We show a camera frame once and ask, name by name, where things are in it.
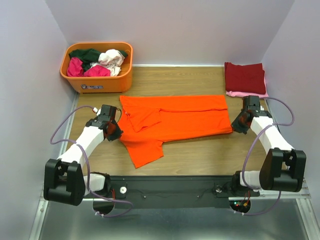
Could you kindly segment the orange t-shirt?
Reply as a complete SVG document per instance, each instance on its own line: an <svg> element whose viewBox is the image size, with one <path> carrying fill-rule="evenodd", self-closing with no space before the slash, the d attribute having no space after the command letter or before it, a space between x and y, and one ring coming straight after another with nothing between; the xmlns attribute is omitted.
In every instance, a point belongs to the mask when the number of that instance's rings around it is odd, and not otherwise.
<svg viewBox="0 0 320 240"><path fill-rule="evenodd" d="M232 133L224 95L119 97L120 141L135 168L163 157L163 143Z"/></svg>

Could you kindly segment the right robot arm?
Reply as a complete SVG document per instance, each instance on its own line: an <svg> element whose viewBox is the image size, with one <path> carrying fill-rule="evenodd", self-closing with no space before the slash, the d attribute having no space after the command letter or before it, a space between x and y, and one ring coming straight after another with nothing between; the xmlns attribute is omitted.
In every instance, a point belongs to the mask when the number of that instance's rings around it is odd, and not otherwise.
<svg viewBox="0 0 320 240"><path fill-rule="evenodd" d="M246 165L253 150L252 146L249 148L242 170L236 172L235 180L230 182L233 194L242 195L248 188L293 193L302 189L307 156L285 140L278 130L279 125L261 107L258 96L243 97L241 112L232 122L232 129L242 134L252 130L256 135L253 144L260 142L266 157L259 171L247 171Z"/></svg>

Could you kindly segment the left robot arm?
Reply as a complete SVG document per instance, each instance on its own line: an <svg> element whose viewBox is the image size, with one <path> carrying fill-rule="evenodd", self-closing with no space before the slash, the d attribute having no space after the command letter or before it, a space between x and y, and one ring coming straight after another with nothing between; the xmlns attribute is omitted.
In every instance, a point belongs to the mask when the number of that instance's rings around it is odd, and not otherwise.
<svg viewBox="0 0 320 240"><path fill-rule="evenodd" d="M89 194L106 197L112 192L108 174L88 169L87 175L84 175L83 167L90 166L89 156L99 144L117 140L123 134L116 121L119 108L104 104L99 109L93 107L92 111L96 116L87 121L77 140L66 139L67 143L71 143L70 148L45 164L45 200L78 206Z"/></svg>

